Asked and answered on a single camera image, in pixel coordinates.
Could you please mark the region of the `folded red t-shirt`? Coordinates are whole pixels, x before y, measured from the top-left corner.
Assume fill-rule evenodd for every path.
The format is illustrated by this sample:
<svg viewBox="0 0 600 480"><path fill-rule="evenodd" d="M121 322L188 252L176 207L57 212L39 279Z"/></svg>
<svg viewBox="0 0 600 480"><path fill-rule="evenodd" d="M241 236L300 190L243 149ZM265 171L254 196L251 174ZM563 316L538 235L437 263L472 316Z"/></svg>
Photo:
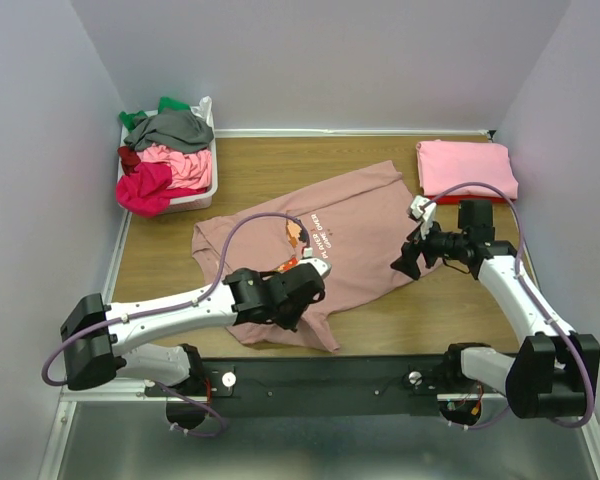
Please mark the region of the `folded red t-shirt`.
<svg viewBox="0 0 600 480"><path fill-rule="evenodd" d="M505 204L506 200L500 196L477 196L477 195L446 195L436 200L438 205L458 205L462 201L488 200L495 204Z"/></svg>

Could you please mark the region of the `white laundry basket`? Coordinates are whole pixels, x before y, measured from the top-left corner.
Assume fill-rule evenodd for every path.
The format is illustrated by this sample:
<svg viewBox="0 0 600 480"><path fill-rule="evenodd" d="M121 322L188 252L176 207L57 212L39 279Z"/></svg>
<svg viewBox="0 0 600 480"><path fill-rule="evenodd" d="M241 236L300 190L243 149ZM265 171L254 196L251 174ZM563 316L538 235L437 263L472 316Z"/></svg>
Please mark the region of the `white laundry basket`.
<svg viewBox="0 0 600 480"><path fill-rule="evenodd" d="M149 112L147 112L148 117L158 114L157 109L155 111L149 111ZM206 97L202 98L198 102L198 104L193 105L193 106L190 105L190 109L189 110L191 112L193 112L195 115L197 115L200 118L204 119L206 121L206 123L212 128L213 133L214 133L214 140L206 148L206 149L210 149L211 150L212 157L213 157L212 183L211 183L211 186L207 188L207 191L205 193L198 194L198 195L193 195L193 196L187 196L187 197L173 199L171 201L170 206L167 208L167 210L164 213L161 213L161 214L175 213L177 211L186 211L186 210L195 210L195 209L207 208L207 207L209 207L211 205L212 196L216 192L217 187L219 185L219 182L218 182L217 155L216 155L216 142L215 142L215 131L214 131L214 121L213 121L213 114L212 114L212 99L209 96L206 96ZM120 147L121 146L125 146L123 140L124 140L124 138L129 133L130 132L122 125ZM124 173L123 173L122 168L120 166L120 160L119 160L118 180L117 180L117 183L118 183L119 179L123 175L124 175Z"/></svg>

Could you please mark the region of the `green t-shirt in basket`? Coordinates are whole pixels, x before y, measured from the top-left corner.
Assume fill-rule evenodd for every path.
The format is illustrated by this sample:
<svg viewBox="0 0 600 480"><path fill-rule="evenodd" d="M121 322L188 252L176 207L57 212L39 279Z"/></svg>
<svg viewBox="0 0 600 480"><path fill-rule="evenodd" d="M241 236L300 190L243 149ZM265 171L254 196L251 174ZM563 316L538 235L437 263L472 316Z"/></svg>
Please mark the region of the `green t-shirt in basket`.
<svg viewBox="0 0 600 480"><path fill-rule="evenodd" d="M173 99L171 97L163 96L159 99L158 103L158 113L162 113L165 109L169 110L189 110L190 105L179 100ZM121 111L118 114L118 118L121 121L122 125L131 132L136 128L136 126L141 123L145 118L148 117L148 114L144 110L139 110L136 112L125 112Z"/></svg>

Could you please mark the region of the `magenta t-shirt in basket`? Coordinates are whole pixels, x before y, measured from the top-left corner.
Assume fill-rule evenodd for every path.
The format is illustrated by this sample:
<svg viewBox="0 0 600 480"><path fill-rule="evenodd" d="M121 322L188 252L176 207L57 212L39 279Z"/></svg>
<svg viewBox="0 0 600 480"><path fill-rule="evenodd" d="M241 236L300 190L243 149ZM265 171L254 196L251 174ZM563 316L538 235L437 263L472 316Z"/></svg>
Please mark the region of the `magenta t-shirt in basket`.
<svg viewBox="0 0 600 480"><path fill-rule="evenodd" d="M142 217L164 213L176 198L205 193L203 188L172 186L172 172L165 164L141 162L130 175L124 174L116 185L120 206Z"/></svg>

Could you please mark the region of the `pink t-shirt in basket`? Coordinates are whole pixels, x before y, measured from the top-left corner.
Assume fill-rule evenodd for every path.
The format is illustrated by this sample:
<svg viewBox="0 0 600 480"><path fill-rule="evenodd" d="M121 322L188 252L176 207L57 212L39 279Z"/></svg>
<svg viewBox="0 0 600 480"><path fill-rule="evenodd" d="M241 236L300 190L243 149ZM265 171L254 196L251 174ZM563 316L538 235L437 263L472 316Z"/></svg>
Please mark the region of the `pink t-shirt in basket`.
<svg viewBox="0 0 600 480"><path fill-rule="evenodd" d="M213 157L210 149L183 153L165 145L153 144L139 152L138 156L142 162L168 166L171 189L206 190L211 186Z"/></svg>

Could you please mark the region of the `grey t-shirt in basket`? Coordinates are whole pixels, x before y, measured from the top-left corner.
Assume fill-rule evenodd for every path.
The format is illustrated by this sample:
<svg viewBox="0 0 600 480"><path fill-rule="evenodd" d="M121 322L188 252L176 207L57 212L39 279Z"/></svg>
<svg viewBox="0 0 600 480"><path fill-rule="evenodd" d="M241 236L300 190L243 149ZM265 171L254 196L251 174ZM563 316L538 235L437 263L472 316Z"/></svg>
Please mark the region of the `grey t-shirt in basket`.
<svg viewBox="0 0 600 480"><path fill-rule="evenodd" d="M140 120L123 142L136 152L162 145L191 154L206 149L213 140L213 130L204 119L190 110L165 109Z"/></svg>

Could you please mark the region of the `dusty pink printed t-shirt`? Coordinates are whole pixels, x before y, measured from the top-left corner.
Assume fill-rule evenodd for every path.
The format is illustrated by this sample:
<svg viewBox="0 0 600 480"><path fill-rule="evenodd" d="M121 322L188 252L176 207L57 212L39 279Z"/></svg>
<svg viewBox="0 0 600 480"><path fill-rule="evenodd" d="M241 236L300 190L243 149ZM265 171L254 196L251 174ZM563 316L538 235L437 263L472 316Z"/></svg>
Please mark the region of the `dusty pink printed t-shirt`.
<svg viewBox="0 0 600 480"><path fill-rule="evenodd" d="M332 266L325 299L306 310L295 331L255 324L229 331L244 345L269 342L335 352L339 345L329 315L409 283L390 265L415 227L407 214L412 199L401 172L384 161L198 222L192 256L207 282L219 270L285 271L299 262L306 230L314 255Z"/></svg>

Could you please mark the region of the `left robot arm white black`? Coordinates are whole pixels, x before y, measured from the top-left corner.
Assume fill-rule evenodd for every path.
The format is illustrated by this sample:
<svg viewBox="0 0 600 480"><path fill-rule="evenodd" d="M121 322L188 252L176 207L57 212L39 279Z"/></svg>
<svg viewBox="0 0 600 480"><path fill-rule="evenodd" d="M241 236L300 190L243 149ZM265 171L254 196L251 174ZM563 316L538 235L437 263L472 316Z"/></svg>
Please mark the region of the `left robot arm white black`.
<svg viewBox="0 0 600 480"><path fill-rule="evenodd" d="M217 284L139 303L107 306L101 295L87 295L60 328L66 385L89 390L118 376L179 385L194 371L190 350L156 340L242 324L293 330L324 299L330 271L328 262L309 258L285 272L241 268Z"/></svg>

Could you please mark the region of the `aluminium frame rail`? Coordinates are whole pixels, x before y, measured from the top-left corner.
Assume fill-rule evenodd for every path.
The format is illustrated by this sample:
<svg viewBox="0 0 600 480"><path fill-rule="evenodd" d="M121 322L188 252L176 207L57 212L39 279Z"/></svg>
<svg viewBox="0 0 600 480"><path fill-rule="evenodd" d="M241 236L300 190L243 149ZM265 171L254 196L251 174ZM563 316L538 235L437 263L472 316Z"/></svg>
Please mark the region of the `aluminium frame rail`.
<svg viewBox="0 0 600 480"><path fill-rule="evenodd" d="M102 289L105 300L111 300L113 297L130 222L131 214L124 213ZM38 479L56 480L60 478L62 462L79 403L80 401L71 398L68 390L64 387L61 388L59 403L44 452Z"/></svg>

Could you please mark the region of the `dark red t-shirt in basket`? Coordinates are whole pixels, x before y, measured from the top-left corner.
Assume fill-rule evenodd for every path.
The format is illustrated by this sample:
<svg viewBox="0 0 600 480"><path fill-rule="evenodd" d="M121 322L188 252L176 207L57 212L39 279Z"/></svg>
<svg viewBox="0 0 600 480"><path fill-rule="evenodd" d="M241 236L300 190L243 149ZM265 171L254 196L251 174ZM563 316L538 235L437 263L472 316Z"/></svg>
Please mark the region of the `dark red t-shirt in basket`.
<svg viewBox="0 0 600 480"><path fill-rule="evenodd" d="M138 154L127 146L119 147L117 153L123 173L127 176L134 173L136 167L141 163Z"/></svg>

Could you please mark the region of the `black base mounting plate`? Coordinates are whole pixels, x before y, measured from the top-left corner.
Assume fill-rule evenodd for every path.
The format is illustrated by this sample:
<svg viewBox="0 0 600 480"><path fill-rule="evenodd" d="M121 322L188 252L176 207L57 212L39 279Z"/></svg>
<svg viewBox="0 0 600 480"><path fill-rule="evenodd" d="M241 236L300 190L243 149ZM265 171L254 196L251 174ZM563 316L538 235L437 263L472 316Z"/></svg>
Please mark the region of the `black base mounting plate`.
<svg viewBox="0 0 600 480"><path fill-rule="evenodd" d="M166 398L168 420L185 428L205 413L185 397L209 401L225 419L406 414L472 429L497 415L498 394L445 367L441 355L207 358L183 384L145 393Z"/></svg>

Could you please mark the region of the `folded light pink t-shirt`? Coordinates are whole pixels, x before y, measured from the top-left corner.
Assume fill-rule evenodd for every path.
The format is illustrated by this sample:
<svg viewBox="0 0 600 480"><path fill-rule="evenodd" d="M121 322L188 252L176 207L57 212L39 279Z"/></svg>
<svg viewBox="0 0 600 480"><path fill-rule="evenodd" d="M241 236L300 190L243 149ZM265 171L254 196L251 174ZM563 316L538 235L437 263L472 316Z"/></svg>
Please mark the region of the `folded light pink t-shirt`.
<svg viewBox="0 0 600 480"><path fill-rule="evenodd" d="M511 200L518 197L508 149L497 143L431 140L416 146L418 176L425 196L462 183L489 184Z"/></svg>

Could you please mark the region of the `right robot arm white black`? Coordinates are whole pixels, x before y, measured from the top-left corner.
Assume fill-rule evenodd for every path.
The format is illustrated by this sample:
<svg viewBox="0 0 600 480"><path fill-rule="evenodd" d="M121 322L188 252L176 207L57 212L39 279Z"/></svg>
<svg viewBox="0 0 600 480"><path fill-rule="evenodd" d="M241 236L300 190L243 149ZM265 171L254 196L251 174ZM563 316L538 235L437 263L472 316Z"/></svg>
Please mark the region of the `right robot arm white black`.
<svg viewBox="0 0 600 480"><path fill-rule="evenodd" d="M422 268L437 262L461 263L495 299L520 344L515 356L480 343L452 344L442 364L445 381L487 386L521 419L586 425L595 408L599 342L577 333L529 282L520 247L496 239L491 201L461 201L455 232L443 231L435 214L433 201L422 196L412 201L409 215L417 225L392 269L417 280Z"/></svg>

